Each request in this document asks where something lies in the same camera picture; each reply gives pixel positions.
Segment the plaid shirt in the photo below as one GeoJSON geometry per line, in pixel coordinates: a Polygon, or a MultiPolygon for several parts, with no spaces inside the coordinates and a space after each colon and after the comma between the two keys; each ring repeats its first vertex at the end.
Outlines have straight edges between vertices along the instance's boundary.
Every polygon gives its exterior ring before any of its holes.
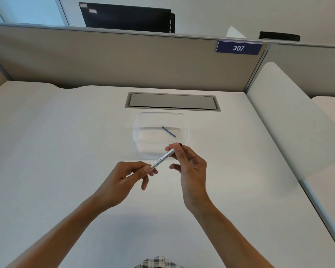
{"type": "Polygon", "coordinates": [[[142,264],[139,264],[135,268],[183,268],[182,266],[176,265],[175,263],[165,259],[164,256],[157,256],[153,259],[146,259],[142,264]]]}

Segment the transparent plastic box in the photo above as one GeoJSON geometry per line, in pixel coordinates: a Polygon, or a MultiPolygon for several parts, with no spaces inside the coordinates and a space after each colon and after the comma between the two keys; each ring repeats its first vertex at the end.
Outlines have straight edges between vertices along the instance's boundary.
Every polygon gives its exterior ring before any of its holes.
{"type": "Polygon", "coordinates": [[[184,144],[188,138],[188,121],[182,113],[142,112],[136,115],[133,140],[140,152],[165,153],[167,145],[175,142],[184,144]]]}

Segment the sticker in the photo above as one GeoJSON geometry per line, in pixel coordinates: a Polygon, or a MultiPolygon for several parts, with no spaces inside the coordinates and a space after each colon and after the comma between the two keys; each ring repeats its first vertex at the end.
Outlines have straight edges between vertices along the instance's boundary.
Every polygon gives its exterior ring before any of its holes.
{"type": "Polygon", "coordinates": [[[263,43],[219,40],[216,52],[258,55],[263,43]]]}

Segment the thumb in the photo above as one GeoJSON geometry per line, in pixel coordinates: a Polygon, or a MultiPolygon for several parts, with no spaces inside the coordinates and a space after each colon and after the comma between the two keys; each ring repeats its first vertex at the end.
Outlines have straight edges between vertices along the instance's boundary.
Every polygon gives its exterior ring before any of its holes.
{"type": "Polygon", "coordinates": [[[146,165],[143,168],[140,168],[138,171],[136,171],[133,175],[126,178],[128,182],[131,183],[131,186],[133,186],[138,180],[142,179],[146,176],[147,173],[151,171],[150,165],[146,165]]]}
{"type": "Polygon", "coordinates": [[[183,171],[184,169],[187,169],[190,166],[190,163],[183,148],[178,143],[175,143],[173,147],[176,154],[176,158],[178,159],[181,165],[181,170],[183,171]]]}

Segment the white pen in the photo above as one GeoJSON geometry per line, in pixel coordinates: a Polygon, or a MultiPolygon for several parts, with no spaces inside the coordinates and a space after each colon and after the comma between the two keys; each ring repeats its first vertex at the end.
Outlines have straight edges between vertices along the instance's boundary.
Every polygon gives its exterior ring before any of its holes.
{"type": "Polygon", "coordinates": [[[155,163],[153,163],[150,167],[153,170],[154,168],[156,168],[159,164],[161,164],[163,161],[165,161],[167,158],[169,158],[171,155],[174,154],[174,149],[168,151],[167,153],[165,153],[165,155],[163,157],[161,157],[159,160],[157,160],[155,163]]]}

